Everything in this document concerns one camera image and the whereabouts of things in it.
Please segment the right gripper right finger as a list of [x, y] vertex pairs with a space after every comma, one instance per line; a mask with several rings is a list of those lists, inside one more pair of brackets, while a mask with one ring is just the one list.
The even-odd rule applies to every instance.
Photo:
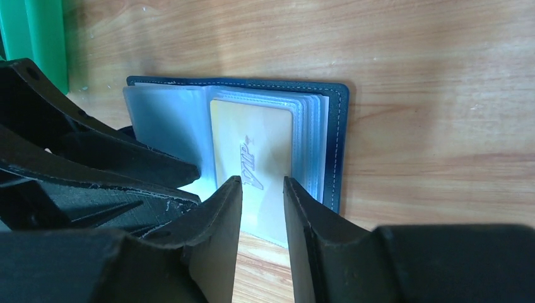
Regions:
[[533, 302], [534, 229], [515, 224], [365, 230], [284, 179], [296, 302]]

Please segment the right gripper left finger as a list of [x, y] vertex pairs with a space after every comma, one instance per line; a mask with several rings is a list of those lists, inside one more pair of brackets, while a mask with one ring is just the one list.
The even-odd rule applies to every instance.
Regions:
[[117, 229], [1, 234], [2, 302], [231, 302], [242, 183], [137, 238]]

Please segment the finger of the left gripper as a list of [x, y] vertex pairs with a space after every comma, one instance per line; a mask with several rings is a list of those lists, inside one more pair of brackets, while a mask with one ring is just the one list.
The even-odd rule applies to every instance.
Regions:
[[1, 221], [12, 231], [59, 229], [125, 230], [142, 237], [178, 219], [200, 203], [179, 188], [197, 180], [196, 166], [166, 166], [164, 181], [129, 179], [126, 186], [65, 181], [1, 162]]
[[191, 164], [89, 116], [30, 59], [1, 62], [1, 125], [72, 162], [159, 186], [199, 179]]

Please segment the yellow VIP card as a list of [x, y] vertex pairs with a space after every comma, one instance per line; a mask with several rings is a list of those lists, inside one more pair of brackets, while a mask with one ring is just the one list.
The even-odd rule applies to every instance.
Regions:
[[241, 178], [241, 230], [287, 247], [283, 179], [291, 172], [292, 113], [218, 99], [209, 106], [217, 181]]

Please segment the navy blue card holder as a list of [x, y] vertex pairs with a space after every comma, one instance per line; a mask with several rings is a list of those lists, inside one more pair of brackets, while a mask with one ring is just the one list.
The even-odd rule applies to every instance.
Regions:
[[238, 78], [130, 76], [123, 89], [129, 131], [141, 143], [194, 164], [199, 179], [182, 189], [208, 199], [216, 176], [210, 102], [289, 110], [291, 172], [328, 209], [340, 208], [350, 91], [341, 83]]

